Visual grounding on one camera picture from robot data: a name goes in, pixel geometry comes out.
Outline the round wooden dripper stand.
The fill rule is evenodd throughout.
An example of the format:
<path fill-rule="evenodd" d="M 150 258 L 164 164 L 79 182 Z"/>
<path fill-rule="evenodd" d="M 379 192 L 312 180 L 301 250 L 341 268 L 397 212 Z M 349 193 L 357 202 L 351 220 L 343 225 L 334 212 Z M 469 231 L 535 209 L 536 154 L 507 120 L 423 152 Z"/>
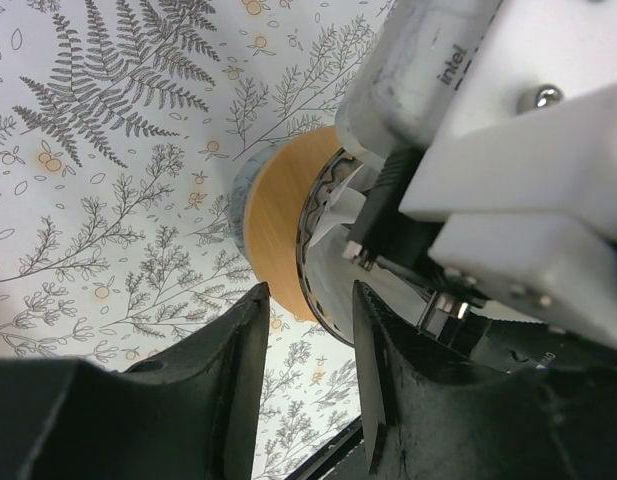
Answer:
<path fill-rule="evenodd" d="M 276 146 L 247 196 L 243 238 L 247 259 L 272 298 L 301 320 L 315 322 L 296 266 L 300 214 L 313 182 L 340 148 L 335 128 L 321 127 Z"/>

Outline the grey glass dripper cone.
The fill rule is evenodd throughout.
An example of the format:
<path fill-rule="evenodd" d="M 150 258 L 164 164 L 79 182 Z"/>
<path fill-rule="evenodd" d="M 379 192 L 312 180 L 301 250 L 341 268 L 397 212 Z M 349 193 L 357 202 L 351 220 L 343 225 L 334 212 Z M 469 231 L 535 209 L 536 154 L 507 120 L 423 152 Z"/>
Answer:
<path fill-rule="evenodd" d="M 391 272 L 384 261 L 366 270 L 343 258 L 347 236 L 378 172 L 337 150 L 320 170 L 300 213 L 296 240 L 299 284 L 310 311 L 340 342 L 354 343 L 352 290 L 368 284 L 415 325 L 430 294 Z"/>

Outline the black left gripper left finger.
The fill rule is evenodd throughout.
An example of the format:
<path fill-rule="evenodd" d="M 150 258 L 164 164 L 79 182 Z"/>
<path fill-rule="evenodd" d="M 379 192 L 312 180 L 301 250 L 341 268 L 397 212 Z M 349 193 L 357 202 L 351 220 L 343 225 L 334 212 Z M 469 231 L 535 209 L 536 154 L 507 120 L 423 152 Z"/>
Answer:
<path fill-rule="evenodd" d="M 270 294 L 123 372 L 0 359 L 0 479 L 247 479 Z"/>

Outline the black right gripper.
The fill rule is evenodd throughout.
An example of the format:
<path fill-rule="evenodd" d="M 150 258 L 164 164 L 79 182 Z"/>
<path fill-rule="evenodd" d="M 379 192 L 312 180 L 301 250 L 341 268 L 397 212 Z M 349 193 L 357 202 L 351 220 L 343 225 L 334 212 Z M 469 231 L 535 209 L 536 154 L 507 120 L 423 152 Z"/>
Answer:
<path fill-rule="evenodd" d="M 617 351 L 517 313 L 500 315 L 502 307 L 487 305 L 468 283 L 442 278 L 428 261 L 421 274 L 383 257 L 378 265 L 411 290 L 405 302 L 389 306 L 399 346 L 428 346 L 495 370 L 617 369 Z"/>

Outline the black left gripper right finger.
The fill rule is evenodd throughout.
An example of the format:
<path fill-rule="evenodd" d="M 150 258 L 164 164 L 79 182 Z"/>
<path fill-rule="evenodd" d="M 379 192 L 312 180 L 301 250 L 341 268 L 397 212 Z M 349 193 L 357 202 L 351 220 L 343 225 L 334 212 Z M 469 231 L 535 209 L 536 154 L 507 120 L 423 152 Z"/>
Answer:
<path fill-rule="evenodd" d="M 617 479 L 617 369 L 495 370 L 397 345 L 394 311 L 352 290 L 374 479 Z"/>

